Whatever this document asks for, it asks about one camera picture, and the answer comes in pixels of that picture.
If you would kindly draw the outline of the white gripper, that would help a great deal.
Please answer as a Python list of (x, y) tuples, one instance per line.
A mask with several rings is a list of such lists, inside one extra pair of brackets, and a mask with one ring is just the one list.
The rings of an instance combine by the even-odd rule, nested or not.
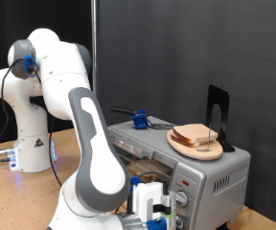
[(159, 212), (153, 212), (153, 206), (161, 203), (163, 184), (160, 182), (139, 183), (133, 186), (132, 211), (142, 222), (158, 219)]

